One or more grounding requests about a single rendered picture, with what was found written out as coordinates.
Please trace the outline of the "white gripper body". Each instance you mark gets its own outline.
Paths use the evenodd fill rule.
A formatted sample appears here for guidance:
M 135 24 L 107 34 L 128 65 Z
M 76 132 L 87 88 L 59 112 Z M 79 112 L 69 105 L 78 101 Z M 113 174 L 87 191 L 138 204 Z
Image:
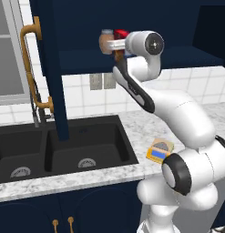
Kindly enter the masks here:
M 126 49 L 126 40 L 125 39 L 108 40 L 106 43 L 106 48 L 109 51 L 125 50 Z

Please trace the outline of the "navy base cabinet door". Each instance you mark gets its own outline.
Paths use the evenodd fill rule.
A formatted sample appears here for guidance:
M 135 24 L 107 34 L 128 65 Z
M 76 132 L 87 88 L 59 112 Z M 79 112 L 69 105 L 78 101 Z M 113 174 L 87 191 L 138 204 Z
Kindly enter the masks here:
M 137 181 L 58 194 L 65 232 L 73 217 L 74 233 L 137 233 L 142 204 Z
M 56 195 L 23 198 L 0 203 L 0 233 L 64 233 Z

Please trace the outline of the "brown jar with grey lid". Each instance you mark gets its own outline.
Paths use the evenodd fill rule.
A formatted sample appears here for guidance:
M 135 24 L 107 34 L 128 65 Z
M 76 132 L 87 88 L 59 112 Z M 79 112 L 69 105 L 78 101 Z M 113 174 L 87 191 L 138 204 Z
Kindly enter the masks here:
M 99 47 L 103 54 L 111 55 L 112 51 L 107 48 L 107 42 L 114 39 L 114 32 L 111 29 L 103 29 L 99 37 Z

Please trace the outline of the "dark grey tap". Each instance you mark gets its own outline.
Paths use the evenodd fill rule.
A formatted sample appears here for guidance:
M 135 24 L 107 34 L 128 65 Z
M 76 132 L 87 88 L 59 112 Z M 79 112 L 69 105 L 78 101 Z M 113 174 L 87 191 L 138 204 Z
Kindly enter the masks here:
M 30 101 L 35 127 L 44 127 L 46 125 L 46 121 L 54 117 L 54 104 L 52 97 L 50 96 L 46 103 L 42 103 L 39 93 L 30 92 Z M 50 115 L 45 113 L 46 108 L 50 110 Z

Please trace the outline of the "black double sink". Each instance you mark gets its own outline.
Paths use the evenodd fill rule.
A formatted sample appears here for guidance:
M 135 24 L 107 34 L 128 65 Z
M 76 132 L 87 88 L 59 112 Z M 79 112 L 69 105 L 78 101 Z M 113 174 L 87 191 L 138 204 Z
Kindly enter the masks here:
M 0 127 L 0 184 L 138 162 L 118 116 L 68 121 L 69 139 L 58 139 L 56 124 Z

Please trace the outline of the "white framed window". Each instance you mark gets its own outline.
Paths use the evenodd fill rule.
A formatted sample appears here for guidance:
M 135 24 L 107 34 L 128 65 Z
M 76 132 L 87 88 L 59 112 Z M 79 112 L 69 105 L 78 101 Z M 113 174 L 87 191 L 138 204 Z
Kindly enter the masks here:
M 30 102 L 20 45 L 18 0 L 0 0 L 0 106 Z

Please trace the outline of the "grey wall outlet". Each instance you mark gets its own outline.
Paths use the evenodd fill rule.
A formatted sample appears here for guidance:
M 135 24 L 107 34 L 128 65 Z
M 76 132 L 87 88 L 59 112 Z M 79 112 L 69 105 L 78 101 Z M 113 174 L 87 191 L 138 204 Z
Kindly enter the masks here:
M 101 74 L 90 74 L 89 82 L 90 82 L 91 90 L 100 90 L 102 88 L 102 75 Z
M 113 78 L 112 73 L 104 74 L 104 88 L 105 89 L 114 89 L 116 87 L 116 81 Z

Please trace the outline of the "navy wall cabinet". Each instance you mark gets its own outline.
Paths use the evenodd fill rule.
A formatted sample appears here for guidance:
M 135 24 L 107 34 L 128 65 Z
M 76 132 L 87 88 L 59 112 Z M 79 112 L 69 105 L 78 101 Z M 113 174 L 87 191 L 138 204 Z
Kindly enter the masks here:
M 53 0 L 61 72 L 109 72 L 103 29 L 151 30 L 165 41 L 163 69 L 225 67 L 225 0 Z

